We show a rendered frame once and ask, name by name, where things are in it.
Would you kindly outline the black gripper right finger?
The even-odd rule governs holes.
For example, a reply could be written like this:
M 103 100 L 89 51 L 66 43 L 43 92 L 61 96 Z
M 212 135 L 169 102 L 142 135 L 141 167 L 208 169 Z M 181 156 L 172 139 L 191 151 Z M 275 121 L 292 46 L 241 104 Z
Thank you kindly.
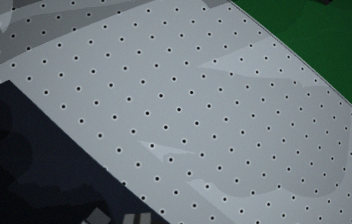
M 138 213 L 136 224 L 165 224 L 162 221 L 151 221 L 151 213 Z

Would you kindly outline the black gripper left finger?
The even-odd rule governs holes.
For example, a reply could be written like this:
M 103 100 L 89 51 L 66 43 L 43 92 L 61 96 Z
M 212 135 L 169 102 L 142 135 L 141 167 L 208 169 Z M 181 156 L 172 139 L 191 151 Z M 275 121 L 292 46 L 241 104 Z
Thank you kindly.
M 116 224 L 136 224 L 137 223 L 137 214 L 125 214 L 123 223 Z

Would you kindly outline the white benchtop thermal cycler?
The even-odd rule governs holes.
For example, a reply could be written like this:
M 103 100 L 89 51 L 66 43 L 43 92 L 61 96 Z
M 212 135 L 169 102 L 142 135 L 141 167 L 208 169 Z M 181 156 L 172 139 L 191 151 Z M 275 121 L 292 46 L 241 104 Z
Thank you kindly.
M 0 84 L 0 224 L 115 224 L 151 212 L 10 80 Z

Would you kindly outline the grey flat base plate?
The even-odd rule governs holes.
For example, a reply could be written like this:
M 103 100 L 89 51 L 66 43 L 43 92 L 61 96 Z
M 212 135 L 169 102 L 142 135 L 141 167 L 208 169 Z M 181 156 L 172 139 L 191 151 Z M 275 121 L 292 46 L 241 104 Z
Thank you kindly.
M 0 0 L 9 79 L 171 224 L 352 224 L 352 104 L 231 0 Z

